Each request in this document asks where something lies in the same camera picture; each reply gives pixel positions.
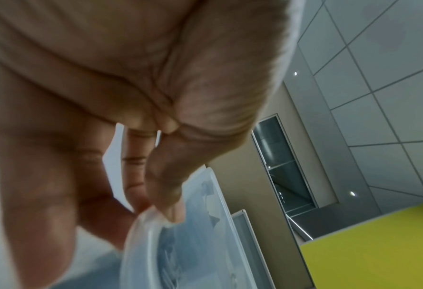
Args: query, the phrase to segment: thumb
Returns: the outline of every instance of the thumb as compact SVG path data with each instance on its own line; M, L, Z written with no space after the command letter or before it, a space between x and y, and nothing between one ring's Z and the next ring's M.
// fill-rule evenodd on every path
M171 222L185 219L181 185L203 164L236 149L248 131L236 135L217 135L182 125L151 152L145 172L147 195Z

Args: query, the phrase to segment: green-yellow partition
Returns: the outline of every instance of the green-yellow partition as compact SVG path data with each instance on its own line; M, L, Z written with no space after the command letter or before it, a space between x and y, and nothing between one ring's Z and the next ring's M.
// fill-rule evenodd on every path
M423 289L423 205L300 249L317 289Z

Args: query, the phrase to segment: fingernail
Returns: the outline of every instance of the fingernail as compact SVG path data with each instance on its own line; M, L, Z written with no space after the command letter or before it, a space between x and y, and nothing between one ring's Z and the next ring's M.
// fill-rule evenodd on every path
M186 207L183 200L170 207L165 212L165 217L172 223L182 223L186 219Z

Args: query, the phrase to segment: container lid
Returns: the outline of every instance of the container lid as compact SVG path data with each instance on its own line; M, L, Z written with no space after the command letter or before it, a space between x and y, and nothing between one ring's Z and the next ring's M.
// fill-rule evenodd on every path
M186 220L171 224L155 208L126 240L121 289L256 289L211 168L183 184Z

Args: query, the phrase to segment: hand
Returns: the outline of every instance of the hand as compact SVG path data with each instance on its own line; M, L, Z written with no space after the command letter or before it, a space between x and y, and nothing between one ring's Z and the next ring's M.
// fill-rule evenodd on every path
M77 225L122 249L151 204L184 219L182 182L246 140L286 70L301 7L0 0L0 199L23 287L67 269ZM134 212L113 198L102 163L118 122Z

